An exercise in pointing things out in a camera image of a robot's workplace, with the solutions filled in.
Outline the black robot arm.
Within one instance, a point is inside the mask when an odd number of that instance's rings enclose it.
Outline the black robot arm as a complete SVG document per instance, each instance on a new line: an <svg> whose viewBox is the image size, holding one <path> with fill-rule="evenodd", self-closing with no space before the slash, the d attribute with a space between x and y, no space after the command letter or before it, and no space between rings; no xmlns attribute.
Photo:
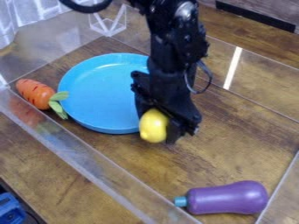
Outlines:
<svg viewBox="0 0 299 224"><path fill-rule="evenodd" d="M158 109L170 119L166 139L178 139L199 130L202 114L191 94L197 70L206 69L202 59L210 43L199 22L197 0L129 0L146 17L151 33L149 72L134 71L131 89L135 92L135 108L142 116Z"/></svg>

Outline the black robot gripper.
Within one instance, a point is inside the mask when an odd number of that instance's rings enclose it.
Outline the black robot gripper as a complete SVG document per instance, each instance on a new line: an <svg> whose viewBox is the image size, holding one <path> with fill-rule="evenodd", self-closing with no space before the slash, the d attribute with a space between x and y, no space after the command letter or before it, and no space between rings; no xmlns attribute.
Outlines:
<svg viewBox="0 0 299 224"><path fill-rule="evenodd" d="M154 60L149 59L147 68L149 73L131 73L138 117L142 118L150 109L159 109L170 118L166 142L175 144L186 134L194 134L202 122L202 114L187 87L195 82L197 66L166 72Z"/></svg>

